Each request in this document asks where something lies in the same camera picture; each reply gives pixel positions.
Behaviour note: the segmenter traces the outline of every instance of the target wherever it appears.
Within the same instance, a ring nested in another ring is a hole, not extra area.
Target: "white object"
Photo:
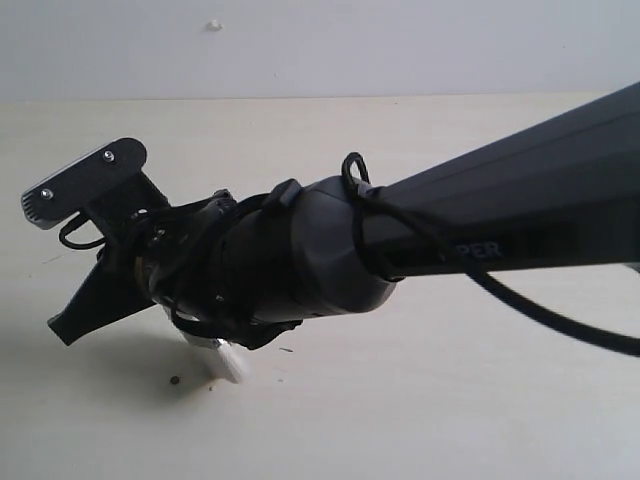
[[[207,28],[214,32],[219,32],[224,28],[224,25],[220,23],[220,20],[213,19],[207,24]]]
[[[171,312],[164,308],[168,317]],[[182,313],[182,318],[192,319]],[[211,377],[222,378],[232,383],[242,383],[251,373],[249,363],[242,358],[237,347],[221,338],[201,338],[180,332],[189,343],[195,355],[204,363]]]

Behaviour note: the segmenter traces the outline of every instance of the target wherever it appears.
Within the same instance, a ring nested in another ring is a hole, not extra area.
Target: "robotic arm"
[[[172,207],[123,138],[22,197],[27,219],[97,264],[49,321],[67,345],[160,304],[192,338],[256,349],[313,317],[374,310],[410,276],[466,273],[558,331],[640,355],[640,342],[578,324],[487,271],[640,261],[640,83],[386,187],[362,157],[306,187],[240,202],[227,190]],[[356,165],[360,178],[351,170]],[[103,239],[67,236],[91,221]]]

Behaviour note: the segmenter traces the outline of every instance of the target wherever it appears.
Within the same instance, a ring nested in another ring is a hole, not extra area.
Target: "black bracket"
[[[22,195],[27,219],[48,230],[74,213],[90,219],[105,238],[98,263],[49,327],[67,345],[83,335],[154,305],[138,287],[125,239],[136,216],[169,207],[142,173],[147,151],[121,138],[76,160]]]

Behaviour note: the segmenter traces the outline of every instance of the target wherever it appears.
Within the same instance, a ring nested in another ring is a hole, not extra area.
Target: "light wooden surface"
[[[241,386],[208,383],[157,308],[67,348],[45,322],[94,257],[28,224],[18,201],[120,136],[147,145],[146,172],[175,203],[309,183],[351,150],[388,184],[596,96],[0,105],[0,477],[637,479],[640,360],[539,327],[461,276],[305,322],[247,354]],[[622,267],[500,278],[640,334],[640,278]]]

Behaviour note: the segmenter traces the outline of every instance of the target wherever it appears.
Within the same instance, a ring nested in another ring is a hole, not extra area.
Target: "black cable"
[[[88,221],[89,217],[87,217],[84,213],[79,213],[71,220],[69,220],[69,222],[64,227],[62,227],[60,229],[60,232],[58,233],[58,240],[60,240],[60,243],[72,250],[91,250],[92,248],[103,245],[106,242],[106,239],[104,237],[89,243],[75,243],[67,239],[67,237],[71,233],[75,232]]]
[[[358,167],[362,180],[368,181],[368,174],[362,156],[351,153],[342,163],[342,180],[350,199],[371,213],[391,217],[411,229],[425,240],[432,242],[446,258],[454,260],[462,271],[475,283],[506,305],[556,332],[567,335],[590,345],[602,347],[625,355],[640,357],[640,339],[621,335],[608,330],[592,327],[553,312],[493,278],[480,264],[459,253],[443,239],[435,227],[445,227],[446,222],[433,215],[403,210],[387,202],[378,200],[360,189],[351,173],[353,165]]]

